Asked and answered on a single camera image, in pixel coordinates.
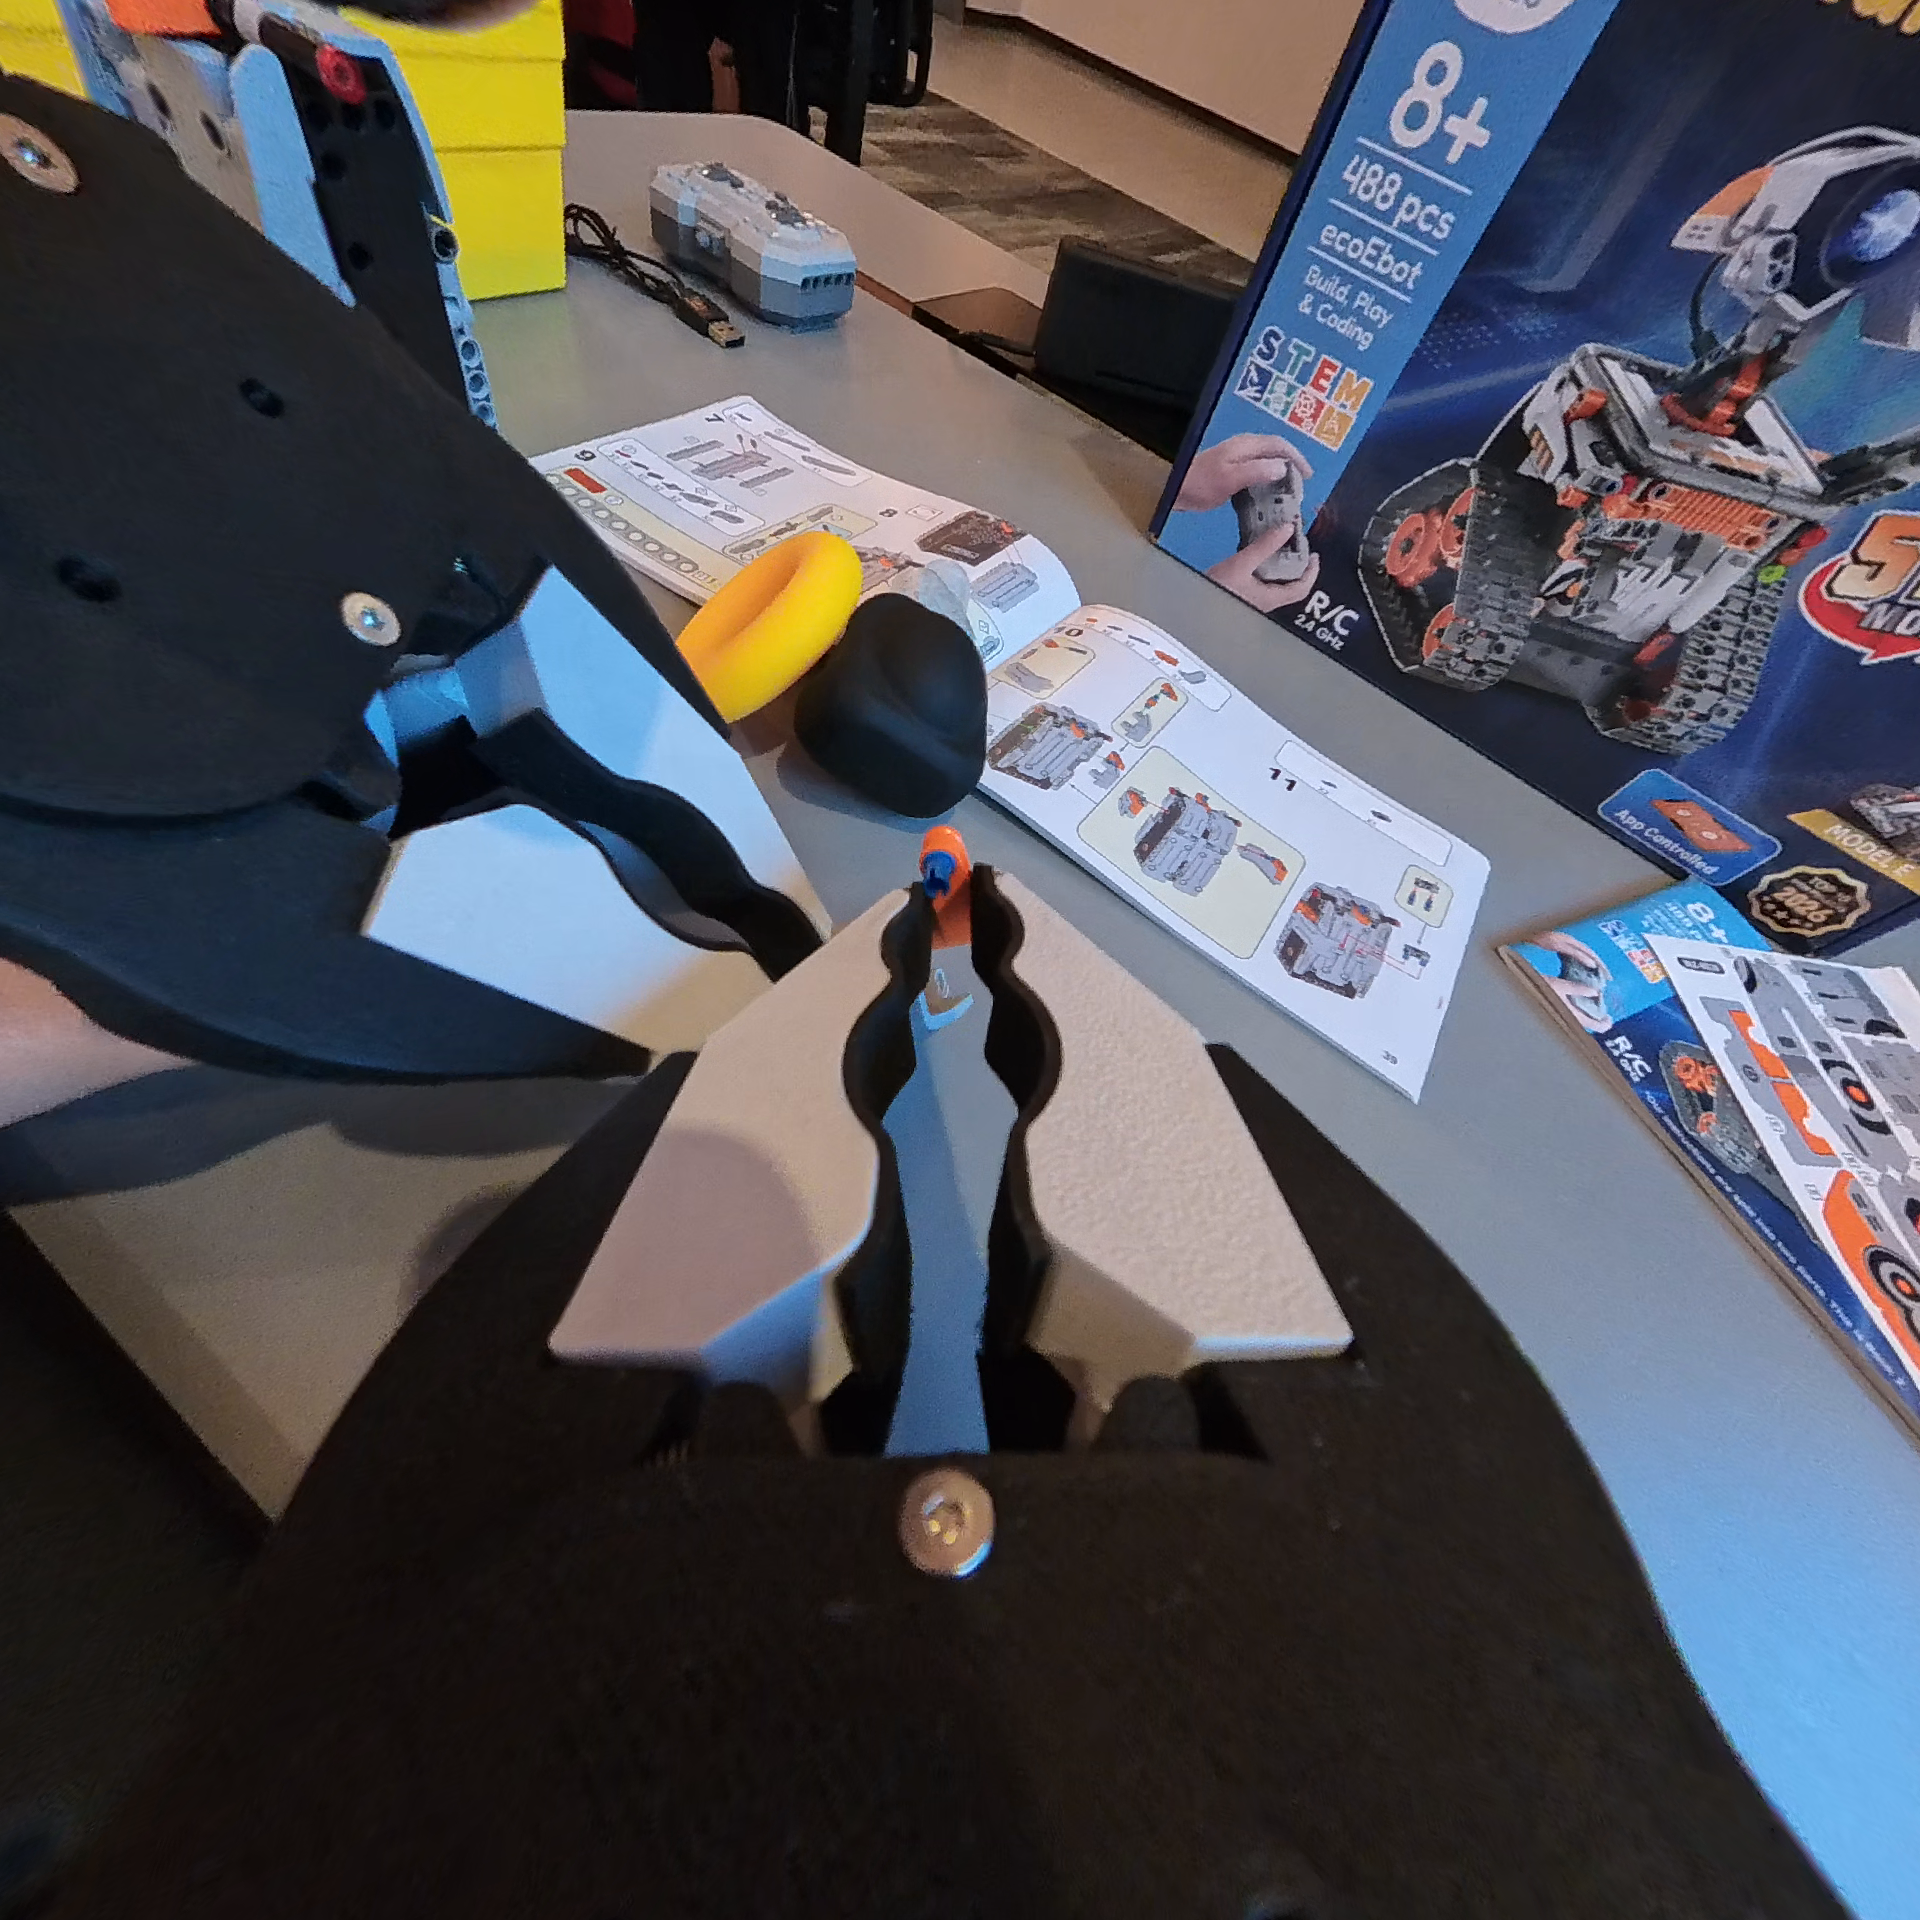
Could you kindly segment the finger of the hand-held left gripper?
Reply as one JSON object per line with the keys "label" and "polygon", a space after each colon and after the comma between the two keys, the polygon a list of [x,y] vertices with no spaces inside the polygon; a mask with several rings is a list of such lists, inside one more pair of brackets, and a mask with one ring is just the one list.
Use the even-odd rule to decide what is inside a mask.
{"label": "finger of the hand-held left gripper", "polygon": [[395,839],[363,934],[653,1050],[700,1043],[767,993],[751,952],[659,923],[614,859],[542,807]]}
{"label": "finger of the hand-held left gripper", "polygon": [[634,591],[638,634],[559,567],[464,650],[390,684],[390,733],[425,797],[533,805],[591,839],[638,905],[783,977],[830,913],[727,725]]}

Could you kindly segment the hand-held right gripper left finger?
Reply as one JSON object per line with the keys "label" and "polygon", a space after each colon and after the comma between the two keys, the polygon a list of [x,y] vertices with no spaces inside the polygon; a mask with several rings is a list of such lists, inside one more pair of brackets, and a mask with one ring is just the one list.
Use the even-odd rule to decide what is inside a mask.
{"label": "hand-held right gripper left finger", "polygon": [[923,890],[881,896],[697,1050],[548,1349],[765,1386],[881,1450],[910,1347],[885,1112],[918,1067]]}

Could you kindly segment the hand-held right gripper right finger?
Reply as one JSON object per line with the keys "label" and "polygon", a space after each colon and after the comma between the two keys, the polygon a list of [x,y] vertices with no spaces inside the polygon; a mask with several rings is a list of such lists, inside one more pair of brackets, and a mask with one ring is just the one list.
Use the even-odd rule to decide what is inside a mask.
{"label": "hand-held right gripper right finger", "polygon": [[1020,878],[973,872],[987,1067],[987,1428],[1099,1425],[1137,1379],[1339,1356],[1352,1329],[1205,1039]]}

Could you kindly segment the person's left forearm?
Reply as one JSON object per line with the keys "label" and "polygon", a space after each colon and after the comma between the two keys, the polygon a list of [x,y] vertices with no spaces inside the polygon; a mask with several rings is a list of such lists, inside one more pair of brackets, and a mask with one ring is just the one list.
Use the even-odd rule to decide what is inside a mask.
{"label": "person's left forearm", "polygon": [[190,1058],[107,1032],[42,974],[3,960],[3,1131],[179,1067]]}

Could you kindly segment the grey desk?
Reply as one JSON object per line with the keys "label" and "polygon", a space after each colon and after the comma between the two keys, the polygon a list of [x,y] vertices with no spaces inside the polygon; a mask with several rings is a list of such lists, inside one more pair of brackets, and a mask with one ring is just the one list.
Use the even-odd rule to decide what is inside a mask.
{"label": "grey desk", "polygon": [[[1503,1314],[1570,1412],[1724,1732],[1859,1917],[1917,1917],[1917,1442],[1498,942],[1657,885],[1420,715],[1144,539],[1164,462],[857,297],[693,344],[607,275],[486,299],[507,436],[556,451],[753,394],[1039,531],[1094,603],[1491,859],[1420,1101],[1355,1068],[986,805],[963,836],[1237,1043]],[[3,1205],[270,1513],[400,1310],[610,1088],[326,1088],[176,1068],[3,1133]]]}

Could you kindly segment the black foam wheel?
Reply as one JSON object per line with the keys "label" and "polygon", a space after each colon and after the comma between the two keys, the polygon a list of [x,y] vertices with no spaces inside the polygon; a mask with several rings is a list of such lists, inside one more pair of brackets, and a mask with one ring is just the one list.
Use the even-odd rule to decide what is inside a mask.
{"label": "black foam wheel", "polygon": [[881,591],[799,681],[793,733],[803,754],[908,819],[937,819],[982,778],[987,675],[944,614]]}

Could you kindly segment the clear bag of brick parts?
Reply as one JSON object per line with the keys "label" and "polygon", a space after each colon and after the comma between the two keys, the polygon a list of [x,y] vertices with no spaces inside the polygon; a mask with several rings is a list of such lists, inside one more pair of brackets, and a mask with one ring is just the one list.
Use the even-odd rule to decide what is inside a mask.
{"label": "clear bag of brick parts", "polygon": [[929,560],[902,591],[929,614],[960,622],[960,631],[970,634],[982,663],[992,663],[1000,656],[996,617],[973,596],[968,567],[950,560]]}

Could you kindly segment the open instruction booklet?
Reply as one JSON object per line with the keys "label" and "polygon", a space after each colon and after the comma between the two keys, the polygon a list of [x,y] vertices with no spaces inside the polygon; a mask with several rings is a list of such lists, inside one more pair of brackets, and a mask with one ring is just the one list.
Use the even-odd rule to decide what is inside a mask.
{"label": "open instruction booklet", "polygon": [[753,395],[539,454],[631,571],[709,603],[793,533],[862,591],[950,589],[987,715],[982,797],[1164,932],[1420,1099],[1491,864],[1378,792],[1141,614],[1082,606],[1010,517],[864,466]]}

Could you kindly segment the grey black motor assembly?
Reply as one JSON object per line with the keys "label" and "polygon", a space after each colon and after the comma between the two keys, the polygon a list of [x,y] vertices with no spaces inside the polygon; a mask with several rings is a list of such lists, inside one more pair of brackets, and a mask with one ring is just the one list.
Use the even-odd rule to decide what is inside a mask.
{"label": "grey black motor assembly", "polygon": [[441,171],[400,61],[326,4],[55,4],[85,92],[496,426]]}

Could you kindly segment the grey motor brick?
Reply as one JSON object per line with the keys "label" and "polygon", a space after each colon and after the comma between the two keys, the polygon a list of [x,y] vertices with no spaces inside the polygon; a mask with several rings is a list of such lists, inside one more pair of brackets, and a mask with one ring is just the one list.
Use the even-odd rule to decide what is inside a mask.
{"label": "grey motor brick", "polygon": [[847,233],[720,160],[659,167],[648,212],[664,263],[727,285],[765,323],[818,330],[852,303]]}

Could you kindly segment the small colourful booklet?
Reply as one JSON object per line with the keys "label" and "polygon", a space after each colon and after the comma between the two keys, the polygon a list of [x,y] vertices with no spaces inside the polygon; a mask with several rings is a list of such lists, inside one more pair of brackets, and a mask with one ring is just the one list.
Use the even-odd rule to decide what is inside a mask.
{"label": "small colourful booklet", "polygon": [[1649,938],[1771,950],[1705,882],[1679,882],[1589,921],[1503,944],[1503,960],[1600,1058],[1715,1205],[1917,1428],[1917,1375],[1816,1243],[1759,1135],[1700,1040]]}

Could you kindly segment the yellow parts bin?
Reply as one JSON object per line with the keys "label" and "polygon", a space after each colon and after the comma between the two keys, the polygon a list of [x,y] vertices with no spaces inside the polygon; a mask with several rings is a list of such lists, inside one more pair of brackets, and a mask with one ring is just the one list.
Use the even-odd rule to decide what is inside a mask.
{"label": "yellow parts bin", "polygon": [[[400,61],[437,147],[468,297],[564,282],[556,4],[326,4]],[[3,67],[85,92],[55,4],[3,4]]]}

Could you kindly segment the black box device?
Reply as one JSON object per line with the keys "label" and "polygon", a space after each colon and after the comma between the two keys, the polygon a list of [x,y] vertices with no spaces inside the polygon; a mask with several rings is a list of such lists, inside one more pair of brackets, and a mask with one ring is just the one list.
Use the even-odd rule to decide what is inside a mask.
{"label": "black box device", "polygon": [[1088,409],[1152,415],[1178,436],[1234,330],[1239,290],[1058,239],[1034,334],[1034,380]]}

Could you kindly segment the printed sticker sheet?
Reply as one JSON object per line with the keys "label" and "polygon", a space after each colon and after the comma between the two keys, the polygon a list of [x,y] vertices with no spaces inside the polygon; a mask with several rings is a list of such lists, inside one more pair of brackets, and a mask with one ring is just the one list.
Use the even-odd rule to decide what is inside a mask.
{"label": "printed sticker sheet", "polygon": [[1649,938],[1792,1207],[1917,1375],[1917,984]]}

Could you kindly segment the dark chair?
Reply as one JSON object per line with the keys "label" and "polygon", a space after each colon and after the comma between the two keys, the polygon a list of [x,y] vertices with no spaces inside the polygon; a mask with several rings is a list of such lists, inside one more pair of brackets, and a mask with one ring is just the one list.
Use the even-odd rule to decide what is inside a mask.
{"label": "dark chair", "polygon": [[631,4],[638,106],[753,113],[862,164],[871,106],[918,106],[934,4]]}

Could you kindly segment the large robot kit box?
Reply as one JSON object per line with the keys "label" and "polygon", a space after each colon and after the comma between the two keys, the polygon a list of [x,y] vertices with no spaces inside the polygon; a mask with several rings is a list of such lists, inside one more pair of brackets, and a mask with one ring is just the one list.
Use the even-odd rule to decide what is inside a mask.
{"label": "large robot kit box", "polygon": [[1366,4],[1154,539],[1792,952],[1917,921],[1917,4]]}

